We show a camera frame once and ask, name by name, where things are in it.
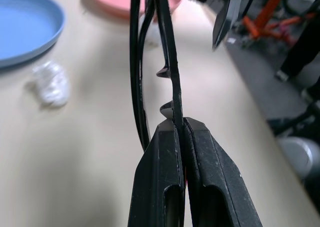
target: gray cylinder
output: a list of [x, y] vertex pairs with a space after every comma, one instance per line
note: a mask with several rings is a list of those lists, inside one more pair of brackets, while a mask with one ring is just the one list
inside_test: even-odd
[[306, 138], [278, 139], [280, 147], [301, 180], [320, 175], [320, 146]]

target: beige table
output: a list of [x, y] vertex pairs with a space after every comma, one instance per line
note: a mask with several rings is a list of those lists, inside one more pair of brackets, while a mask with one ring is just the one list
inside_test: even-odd
[[[58, 43], [0, 75], [0, 226], [123, 227], [143, 154], [131, 102], [129, 26], [92, 0], [57, 1], [67, 17]], [[227, 51], [211, 52], [202, 8], [185, 0], [174, 31], [184, 115], [205, 122], [235, 161], [263, 226], [320, 226]], [[26, 88], [32, 66], [46, 60], [70, 77], [71, 98], [59, 110], [41, 108]], [[161, 48], [145, 52], [152, 133], [164, 119], [159, 107], [172, 97], [170, 81], [156, 77], [163, 64]], [[187, 204], [186, 227], [190, 219]]]

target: black plastic jaw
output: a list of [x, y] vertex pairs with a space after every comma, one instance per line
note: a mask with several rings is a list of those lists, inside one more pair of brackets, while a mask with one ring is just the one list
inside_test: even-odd
[[184, 151], [194, 227], [262, 227], [243, 178], [204, 123], [184, 118]]
[[128, 227], [183, 227], [184, 214], [179, 138], [167, 119], [157, 126], [136, 168]]
[[182, 227], [185, 175], [194, 227], [262, 227], [236, 164], [205, 124], [158, 125], [134, 176], [128, 227]]

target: black clamp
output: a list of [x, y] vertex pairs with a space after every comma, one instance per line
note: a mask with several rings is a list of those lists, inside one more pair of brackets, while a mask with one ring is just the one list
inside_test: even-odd
[[[144, 154], [136, 168], [128, 227], [183, 227], [188, 185], [194, 227], [261, 227], [242, 176], [206, 126], [183, 117], [175, 38], [168, 0], [145, 0], [138, 34], [140, 0], [131, 0], [130, 75], [133, 110]], [[142, 59], [154, 14], [165, 59], [158, 77], [172, 82], [172, 101], [160, 112], [150, 141], [143, 102]]]

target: blue plastic plate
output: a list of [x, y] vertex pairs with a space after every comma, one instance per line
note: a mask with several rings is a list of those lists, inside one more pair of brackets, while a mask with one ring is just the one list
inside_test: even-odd
[[0, 0], [0, 68], [49, 49], [64, 23], [64, 12], [53, 0]]

